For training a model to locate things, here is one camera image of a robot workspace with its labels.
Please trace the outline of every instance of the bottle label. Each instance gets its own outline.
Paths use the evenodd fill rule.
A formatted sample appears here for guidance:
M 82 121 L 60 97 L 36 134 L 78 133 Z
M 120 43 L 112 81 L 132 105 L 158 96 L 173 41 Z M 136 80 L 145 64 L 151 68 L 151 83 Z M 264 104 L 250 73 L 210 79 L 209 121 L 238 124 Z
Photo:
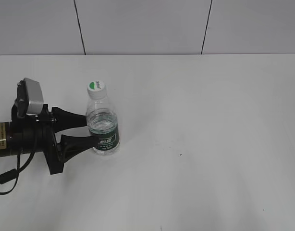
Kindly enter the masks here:
M 7 148 L 7 138 L 5 132 L 5 123 L 0 123 L 0 150 Z
M 107 151 L 115 148 L 120 141 L 118 126 L 113 131 L 106 134 L 95 134 L 91 132 L 91 135 L 99 138 L 95 148 L 100 151 Z

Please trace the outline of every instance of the black cable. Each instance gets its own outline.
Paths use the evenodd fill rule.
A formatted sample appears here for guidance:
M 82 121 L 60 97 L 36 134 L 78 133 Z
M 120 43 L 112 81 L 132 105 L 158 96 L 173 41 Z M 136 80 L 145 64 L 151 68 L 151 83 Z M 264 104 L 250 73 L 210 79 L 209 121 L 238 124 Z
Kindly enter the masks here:
M 14 183 L 13 187 L 10 190 L 8 190 L 6 192 L 0 192 L 0 195 L 6 195 L 6 194 L 12 192 L 13 189 L 15 188 L 17 182 L 18 182 L 20 162 L 21 162 L 20 161 L 20 159 L 21 159 L 21 152 L 22 152 L 22 150 L 19 150 L 18 153 L 17 153 L 17 165 L 16 165 L 16 178 L 15 178 L 15 183 Z
M 11 181 L 12 179 L 15 179 L 15 183 L 14 183 L 13 187 L 6 192 L 0 192 L 0 195 L 6 195 L 6 194 L 13 191 L 13 189 L 15 188 L 15 186 L 18 182 L 19 173 L 22 172 L 31 163 L 31 161 L 34 157 L 34 154 L 36 153 L 36 150 L 37 150 L 37 134 L 36 134 L 36 128 L 34 127 L 34 144 L 33 144 L 33 148 L 31 150 L 31 153 L 30 153 L 28 159 L 26 160 L 26 162 L 23 164 L 23 166 L 20 167 L 20 155 L 22 152 L 22 150 L 20 149 L 17 154 L 16 169 L 12 169 L 12 170 L 0 175 L 0 184 L 4 184 L 6 182 Z

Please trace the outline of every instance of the green label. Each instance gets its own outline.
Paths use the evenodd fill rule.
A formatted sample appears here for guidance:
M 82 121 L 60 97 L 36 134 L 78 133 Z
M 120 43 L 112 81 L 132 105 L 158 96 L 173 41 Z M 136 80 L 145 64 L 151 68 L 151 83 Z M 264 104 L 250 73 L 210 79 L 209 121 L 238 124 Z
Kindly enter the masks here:
M 100 151 L 107 151 L 115 148 L 120 141 L 118 126 L 113 131 L 106 134 L 95 134 L 91 132 L 91 135 L 99 138 L 95 148 Z

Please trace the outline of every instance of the green logo on cap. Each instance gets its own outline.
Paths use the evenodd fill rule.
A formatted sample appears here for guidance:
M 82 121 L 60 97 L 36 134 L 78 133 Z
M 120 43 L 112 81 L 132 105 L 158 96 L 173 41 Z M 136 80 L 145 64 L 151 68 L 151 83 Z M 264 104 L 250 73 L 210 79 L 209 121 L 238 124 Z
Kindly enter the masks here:
M 90 87 L 91 89 L 95 90 L 95 83 L 96 83 L 96 87 L 97 87 L 98 89 L 101 89 L 98 81 L 91 82 L 91 83 L 89 84 L 89 87 Z

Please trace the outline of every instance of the black cylindrical motor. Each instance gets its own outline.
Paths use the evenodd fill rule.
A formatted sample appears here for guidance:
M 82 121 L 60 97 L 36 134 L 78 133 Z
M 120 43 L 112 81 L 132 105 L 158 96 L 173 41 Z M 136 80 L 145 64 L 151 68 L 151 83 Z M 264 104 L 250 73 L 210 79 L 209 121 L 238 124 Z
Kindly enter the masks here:
M 37 124 L 33 116 L 21 124 L 14 122 L 0 123 L 0 157 L 30 153 L 37 135 L 37 152 L 43 150 L 45 130 Z

